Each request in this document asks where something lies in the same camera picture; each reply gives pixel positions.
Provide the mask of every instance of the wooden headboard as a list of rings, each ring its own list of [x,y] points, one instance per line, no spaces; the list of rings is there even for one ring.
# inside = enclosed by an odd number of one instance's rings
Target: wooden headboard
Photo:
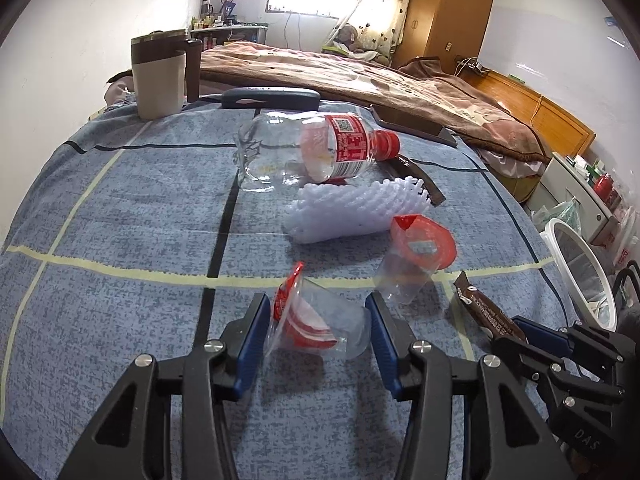
[[[543,95],[493,70],[480,76],[471,70],[460,75],[471,86],[496,99],[512,116],[530,124],[553,152],[581,155],[596,134]]]

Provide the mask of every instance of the qr code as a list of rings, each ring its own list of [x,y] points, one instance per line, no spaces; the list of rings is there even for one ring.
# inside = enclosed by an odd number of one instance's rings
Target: qr code
[[[334,119],[339,132],[353,132],[353,125],[348,119]]]

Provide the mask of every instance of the blanket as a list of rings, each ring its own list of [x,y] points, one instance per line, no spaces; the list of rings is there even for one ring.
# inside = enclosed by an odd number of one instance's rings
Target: blanket
[[[235,42],[204,52],[200,68],[205,80],[312,88],[325,99],[395,108],[449,127],[471,147],[523,162],[550,160],[531,128],[482,92],[443,74],[437,61],[418,61],[400,73],[355,59]]]
[[[352,104],[321,110],[371,118]],[[56,478],[136,355],[178,357],[219,336],[255,292],[273,299],[296,261],[349,300],[371,292],[388,233],[301,246],[281,228],[289,196],[238,189],[234,137],[253,114],[196,102],[145,123],[135,104],[112,108],[53,153],[25,197],[0,253],[0,425],[42,480]],[[465,270],[508,316],[555,328],[564,311],[575,319],[546,245],[478,156],[463,142],[400,140],[446,195],[428,216],[450,230],[458,256],[393,314],[450,355],[481,358],[486,336],[451,301]],[[372,168],[353,182],[385,177]],[[252,389],[225,404],[245,480],[391,479],[409,410],[385,390],[370,348],[346,362],[274,352]],[[451,478],[462,467],[462,415],[457,397]],[[179,440],[178,399],[172,434]]]

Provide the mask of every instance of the white cabinet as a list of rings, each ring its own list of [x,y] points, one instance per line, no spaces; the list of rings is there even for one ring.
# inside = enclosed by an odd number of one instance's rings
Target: white cabinet
[[[525,209],[528,212],[537,211],[543,205],[551,209],[572,198],[579,204],[582,238],[592,244],[603,241],[618,221],[589,184],[574,173],[565,158],[554,152],[551,163],[540,179],[540,184],[527,200]]]

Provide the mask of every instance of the mug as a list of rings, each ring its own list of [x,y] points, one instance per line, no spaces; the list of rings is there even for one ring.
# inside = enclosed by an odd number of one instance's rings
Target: mug
[[[200,97],[202,42],[185,30],[156,31],[131,40],[131,68],[138,115],[154,120],[177,114],[184,103]]]

